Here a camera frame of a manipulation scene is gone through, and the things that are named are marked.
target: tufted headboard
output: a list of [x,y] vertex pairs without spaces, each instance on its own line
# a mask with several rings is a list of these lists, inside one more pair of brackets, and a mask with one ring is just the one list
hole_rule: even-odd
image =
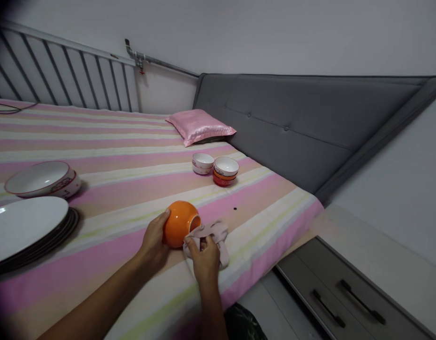
[[202,74],[193,108],[236,149],[325,203],[436,98],[436,76]]

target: dark plate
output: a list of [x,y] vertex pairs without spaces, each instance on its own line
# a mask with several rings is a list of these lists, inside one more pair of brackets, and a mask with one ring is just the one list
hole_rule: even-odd
[[37,247],[33,244],[31,247],[24,249],[22,252],[0,262],[0,275],[7,272],[14,271],[18,268],[26,266],[41,257],[47,255],[57,247],[59,247],[75,230],[79,221],[78,212],[69,208],[67,217],[62,221],[58,227],[55,228],[56,234],[50,234],[50,238],[45,236],[43,240],[45,242],[37,242]]

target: white plate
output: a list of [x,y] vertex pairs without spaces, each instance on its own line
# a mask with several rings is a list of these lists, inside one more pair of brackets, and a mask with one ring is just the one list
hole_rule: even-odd
[[37,197],[0,208],[0,261],[40,240],[61,223],[68,203],[59,197]]

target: striped bedsheet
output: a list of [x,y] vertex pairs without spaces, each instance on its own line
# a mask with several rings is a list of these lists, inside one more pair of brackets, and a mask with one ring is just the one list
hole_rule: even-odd
[[[50,256],[0,277],[0,314],[21,337],[37,337],[90,295],[135,254],[147,224],[173,201],[194,204],[204,223],[222,218],[229,226],[230,264],[219,274],[224,308],[323,210],[313,195],[225,142],[185,148],[165,117],[43,104],[0,115],[0,205],[19,200],[4,191],[5,180],[38,162],[67,161],[84,181],[69,199],[82,215],[75,234]],[[237,182],[221,188],[195,174],[191,159],[198,151],[236,159]],[[172,250],[108,339],[188,338],[200,304],[187,261]]]

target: metal bed railing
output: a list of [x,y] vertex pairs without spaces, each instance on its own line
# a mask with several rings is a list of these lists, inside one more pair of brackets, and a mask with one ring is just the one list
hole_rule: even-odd
[[146,62],[160,65],[162,67],[165,67],[165,68],[168,68],[168,69],[171,69],[171,70],[174,70],[174,71],[177,71],[177,72],[180,72],[180,73],[183,73],[183,74],[195,77],[195,78],[199,77],[199,74],[197,74],[197,73],[194,73],[194,72],[188,71],[184,68],[180,68],[178,66],[166,63],[166,62],[158,60],[156,58],[149,57],[149,56],[145,55],[144,53],[140,53],[140,52],[132,50],[132,48],[130,47],[130,41],[128,39],[125,39],[125,47],[127,49],[127,53],[132,58],[135,59],[136,66],[140,68],[142,73],[143,73],[143,64],[146,61]]
[[135,62],[4,21],[0,98],[90,109],[140,111]]

